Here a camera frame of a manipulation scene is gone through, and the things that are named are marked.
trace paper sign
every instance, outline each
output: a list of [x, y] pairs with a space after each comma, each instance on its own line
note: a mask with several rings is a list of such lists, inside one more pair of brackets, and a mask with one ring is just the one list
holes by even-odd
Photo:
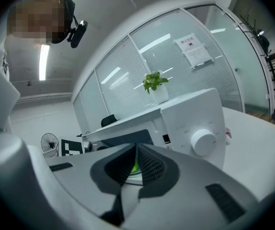
[[203, 45], [184, 52], [184, 55], [189, 60], [193, 69], [195, 69], [195, 67], [199, 64], [213, 60]]
[[174, 41], [182, 50], [182, 52], [186, 52], [193, 48], [201, 46], [201, 42], [198, 40], [194, 33], [191, 33], [179, 39], [175, 39]]

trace person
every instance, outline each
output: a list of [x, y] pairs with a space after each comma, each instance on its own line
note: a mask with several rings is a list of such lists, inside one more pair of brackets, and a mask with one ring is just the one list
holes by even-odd
[[23, 0], [10, 7], [0, 22], [0, 129], [11, 133], [9, 114], [20, 94], [9, 82], [9, 65], [4, 42], [6, 37], [27, 38], [36, 44], [44, 44], [64, 33], [64, 4], [62, 0]]

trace green plant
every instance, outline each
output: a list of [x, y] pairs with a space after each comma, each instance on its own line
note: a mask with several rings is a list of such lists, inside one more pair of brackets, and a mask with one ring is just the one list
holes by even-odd
[[143, 84], [148, 94], [150, 88], [155, 91], [159, 85], [162, 85], [163, 82], [168, 82], [166, 78], [160, 78], [160, 75], [161, 73], [159, 71], [154, 71], [152, 74], [145, 75]]

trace white flower pot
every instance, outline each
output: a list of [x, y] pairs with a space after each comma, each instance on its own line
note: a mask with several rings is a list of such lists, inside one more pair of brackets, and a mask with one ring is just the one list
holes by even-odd
[[153, 91], [152, 89], [149, 89], [149, 92], [153, 100], [157, 104], [161, 104], [169, 100], [168, 92], [164, 84], [159, 85], [155, 91]]

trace potted plant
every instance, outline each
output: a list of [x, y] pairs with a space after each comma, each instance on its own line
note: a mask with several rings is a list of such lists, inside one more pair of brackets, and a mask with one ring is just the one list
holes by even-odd
[[166, 78], [161, 78], [159, 71], [154, 71], [152, 74], [145, 74], [143, 80], [144, 88], [151, 94], [153, 100], [157, 104], [161, 104], [169, 100], [166, 87], [163, 85], [164, 82], [168, 82]]

